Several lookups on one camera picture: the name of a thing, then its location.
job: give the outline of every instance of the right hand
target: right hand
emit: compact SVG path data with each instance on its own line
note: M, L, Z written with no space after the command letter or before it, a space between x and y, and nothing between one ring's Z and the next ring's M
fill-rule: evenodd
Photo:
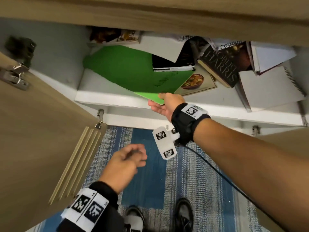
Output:
M172 122L172 114L178 105L185 102L183 97L179 94L160 93L158 95L160 99L164 99L164 105L157 104L154 101L148 100L148 105L151 109L161 115L166 116L169 122Z

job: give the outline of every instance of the striped carpet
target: striped carpet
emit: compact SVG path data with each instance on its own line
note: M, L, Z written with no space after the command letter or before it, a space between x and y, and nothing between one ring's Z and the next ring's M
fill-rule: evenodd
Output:
M141 208L147 228L153 231L169 231L172 225L173 207L177 199L190 200L194 211L194 231L206 232L261 232L256 212L251 203L220 178L195 153L177 149L177 156L165 161L161 158L151 130L110 126L106 131L83 187L96 181L112 154L130 143L145 144L147 164L139 168L133 181L119 195L119 212L123 214L129 205ZM189 147L204 154L194 143ZM205 155L214 166L214 162ZM45 221L40 232L53 232L47 227L55 221L55 215Z

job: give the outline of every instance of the white notebook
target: white notebook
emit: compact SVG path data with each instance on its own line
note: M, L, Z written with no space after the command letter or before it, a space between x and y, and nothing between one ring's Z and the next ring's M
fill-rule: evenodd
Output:
M251 41L253 68L261 74L296 56L293 47Z
M145 31L140 44L128 44L126 47L148 52L176 62L186 41L178 41L171 34Z
M239 76L253 112L301 101L306 97L306 93L283 66L275 67L261 76L256 76L254 71L242 71Z
M243 41L232 41L232 40L222 39L222 38L207 38L207 37L204 37L204 39L216 51L221 50L221 49L225 49L225 48L229 48L229 47L232 47L234 45L238 45L240 43L243 43Z

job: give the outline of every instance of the spiral binding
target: spiral binding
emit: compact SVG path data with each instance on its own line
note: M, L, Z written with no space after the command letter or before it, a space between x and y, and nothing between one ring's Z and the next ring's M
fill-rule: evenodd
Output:
M305 91L303 91L303 89L299 86L299 84L295 81L295 79L292 77L292 74L289 72L289 70L284 67L284 70L286 72L287 77L289 78L289 80L292 82L292 84L295 86L295 88L304 96L307 96L307 93Z
M225 44L225 45L221 45L218 47L218 50L222 50L222 49L226 49L226 48L229 48L229 47L232 47L234 45L238 45L240 43L243 43L243 41L232 41L228 44Z

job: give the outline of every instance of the black cable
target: black cable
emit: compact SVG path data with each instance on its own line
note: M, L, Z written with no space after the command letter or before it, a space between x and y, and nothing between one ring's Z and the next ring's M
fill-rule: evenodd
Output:
M245 193L243 193L234 183L232 183L226 176L224 176L221 172L216 170L214 166L211 165L203 156L201 156L199 153L197 153L195 150L191 149L190 147L180 145L184 148L187 148L188 150L194 152L197 154L202 160L204 160L216 173L218 173L224 180L226 180L227 183L229 183L234 189L236 189L239 193L241 193L247 200L249 200L251 203L253 203L254 206L256 206L261 212L263 212L266 216L268 216L274 223L276 223L281 229L283 229L285 232L289 232L283 225L281 225L276 219L274 219L271 215L269 215L267 212L265 212L257 203L255 203L253 200L251 200Z

